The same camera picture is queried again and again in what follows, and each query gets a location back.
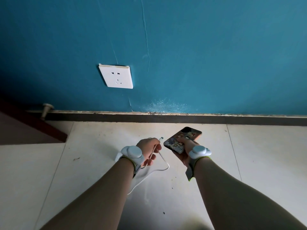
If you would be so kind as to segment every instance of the tiled floor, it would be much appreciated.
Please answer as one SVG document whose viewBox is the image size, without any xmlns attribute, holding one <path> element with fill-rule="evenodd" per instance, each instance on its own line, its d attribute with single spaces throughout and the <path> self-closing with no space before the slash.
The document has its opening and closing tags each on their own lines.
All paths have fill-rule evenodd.
<svg viewBox="0 0 307 230">
<path fill-rule="evenodd" d="M 0 146 L 0 229 L 41 228 L 105 174 L 122 147 L 148 137 L 167 139 L 187 125 L 203 132 L 198 142 L 220 167 L 307 224 L 307 127 L 49 123 L 70 133 L 66 144 Z M 119 229 L 211 229 L 196 181 L 187 181 L 171 151 L 163 147 L 161 153 L 170 169 L 153 173 L 127 197 Z M 150 170 L 166 166 L 158 156 Z"/>
</svg>

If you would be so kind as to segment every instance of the phone case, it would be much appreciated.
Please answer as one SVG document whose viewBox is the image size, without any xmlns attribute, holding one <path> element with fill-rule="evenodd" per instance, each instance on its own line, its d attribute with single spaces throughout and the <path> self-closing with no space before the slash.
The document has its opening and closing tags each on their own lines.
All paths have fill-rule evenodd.
<svg viewBox="0 0 307 230">
<path fill-rule="evenodd" d="M 179 143 L 177 141 L 177 138 L 185 137 L 187 139 L 195 141 L 201 134 L 202 134 L 201 131 L 198 131 L 190 127 L 185 127 L 181 129 L 179 132 L 177 132 L 175 135 L 173 135 L 171 138 L 164 141 L 163 145 L 169 148 L 170 150 L 174 150 L 175 152 L 181 154 L 184 152 L 185 148 L 183 146 L 183 143 Z"/>
</svg>

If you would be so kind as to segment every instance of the blue painted wall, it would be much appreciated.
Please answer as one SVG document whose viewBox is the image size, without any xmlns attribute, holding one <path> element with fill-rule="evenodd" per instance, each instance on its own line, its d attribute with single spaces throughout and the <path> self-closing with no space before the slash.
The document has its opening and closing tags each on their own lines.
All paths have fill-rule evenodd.
<svg viewBox="0 0 307 230">
<path fill-rule="evenodd" d="M 306 10 L 307 0 L 0 0 L 0 91 L 61 110 L 307 114 Z M 106 87 L 99 63 L 129 65 L 134 88 Z"/>
</svg>

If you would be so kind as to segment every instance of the white cable on floor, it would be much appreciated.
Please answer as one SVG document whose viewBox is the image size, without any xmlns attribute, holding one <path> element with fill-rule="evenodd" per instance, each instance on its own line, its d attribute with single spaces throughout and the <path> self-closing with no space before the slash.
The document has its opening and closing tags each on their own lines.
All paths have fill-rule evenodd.
<svg viewBox="0 0 307 230">
<path fill-rule="evenodd" d="M 166 160 L 163 158 L 163 156 L 161 155 L 161 153 L 158 151 L 158 153 L 160 154 L 160 156 L 162 157 L 162 159 L 166 162 Z M 151 175 L 153 172 L 155 172 L 155 171 L 165 171 L 165 170 L 167 170 L 167 169 L 169 169 L 169 164 L 166 162 L 166 164 L 167 164 L 167 168 L 166 169 L 163 169 L 163 170 L 153 170 L 153 171 L 151 171 L 146 177 L 144 177 L 138 184 L 136 184 L 134 187 L 133 187 L 133 189 L 127 194 L 127 195 L 129 195 L 129 194 L 131 194 L 132 193 L 132 191 L 138 186 L 138 185 L 140 185 L 146 178 L 148 178 L 149 177 L 149 175 Z"/>
</svg>

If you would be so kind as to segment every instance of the electrical outlet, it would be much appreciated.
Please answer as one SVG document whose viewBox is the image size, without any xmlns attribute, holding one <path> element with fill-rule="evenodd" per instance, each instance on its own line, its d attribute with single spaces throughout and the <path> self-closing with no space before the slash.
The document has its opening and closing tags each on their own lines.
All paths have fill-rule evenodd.
<svg viewBox="0 0 307 230">
<path fill-rule="evenodd" d="M 133 88 L 129 66 L 99 64 L 99 70 L 108 87 Z"/>
</svg>

